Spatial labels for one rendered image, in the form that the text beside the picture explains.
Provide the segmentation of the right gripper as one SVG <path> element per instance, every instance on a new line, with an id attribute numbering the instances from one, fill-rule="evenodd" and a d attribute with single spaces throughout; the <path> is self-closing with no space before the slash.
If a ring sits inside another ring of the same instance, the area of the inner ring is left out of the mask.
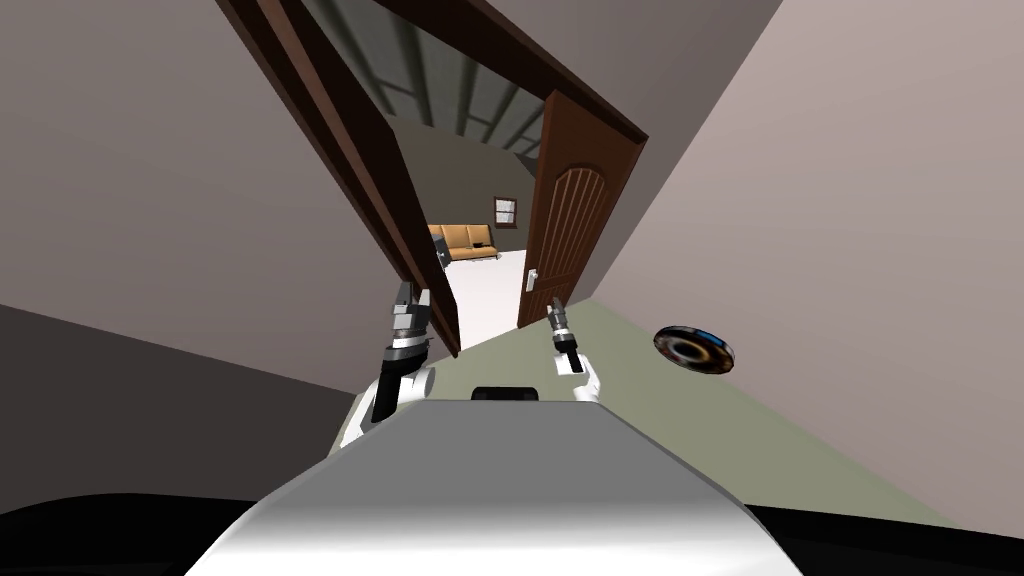
<path id="1" fill-rule="evenodd" d="M 569 329 L 568 320 L 562 302 L 558 297 L 552 299 L 552 305 L 547 305 L 547 318 L 552 329 L 552 341 L 564 342 L 572 341 L 574 335 Z"/>

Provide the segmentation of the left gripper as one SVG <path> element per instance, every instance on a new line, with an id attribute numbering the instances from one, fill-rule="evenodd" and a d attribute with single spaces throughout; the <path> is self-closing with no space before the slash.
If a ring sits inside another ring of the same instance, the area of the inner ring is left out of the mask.
<path id="1" fill-rule="evenodd" d="M 430 324 L 431 291 L 422 289 L 416 304 L 414 303 L 414 285 L 404 281 L 400 284 L 393 305 L 392 343 L 393 344 L 424 344 L 427 340 L 427 327 Z"/>

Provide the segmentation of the orange sofa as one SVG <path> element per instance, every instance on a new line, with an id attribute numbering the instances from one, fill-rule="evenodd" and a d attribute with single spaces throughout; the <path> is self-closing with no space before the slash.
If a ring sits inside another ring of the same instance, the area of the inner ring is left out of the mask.
<path id="1" fill-rule="evenodd" d="M 428 225 L 428 230 L 444 241 L 454 261 L 500 258 L 488 225 Z"/>

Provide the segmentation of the brown wooden door leaf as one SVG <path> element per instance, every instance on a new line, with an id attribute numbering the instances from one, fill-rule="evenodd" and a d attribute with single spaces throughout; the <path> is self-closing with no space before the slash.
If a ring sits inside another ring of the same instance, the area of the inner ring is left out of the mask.
<path id="1" fill-rule="evenodd" d="M 569 300 L 643 145 L 560 92 L 547 97 L 518 327 L 540 321 L 554 297 Z M 539 277 L 526 293 L 529 269 Z"/>

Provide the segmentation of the round black robot vacuum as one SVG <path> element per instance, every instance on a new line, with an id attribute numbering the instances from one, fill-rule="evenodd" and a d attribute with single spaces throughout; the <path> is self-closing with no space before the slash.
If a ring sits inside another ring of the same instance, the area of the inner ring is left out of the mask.
<path id="1" fill-rule="evenodd" d="M 668 326 L 653 337 L 656 351 L 673 364 L 687 370 L 722 375 L 735 366 L 732 348 L 721 338 L 688 326 Z"/>

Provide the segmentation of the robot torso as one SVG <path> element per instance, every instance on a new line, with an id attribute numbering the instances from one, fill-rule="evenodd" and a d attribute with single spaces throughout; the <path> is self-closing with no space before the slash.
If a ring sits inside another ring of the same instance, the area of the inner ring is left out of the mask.
<path id="1" fill-rule="evenodd" d="M 606 407 L 424 400 L 257 502 L 185 576 L 803 576 Z"/>

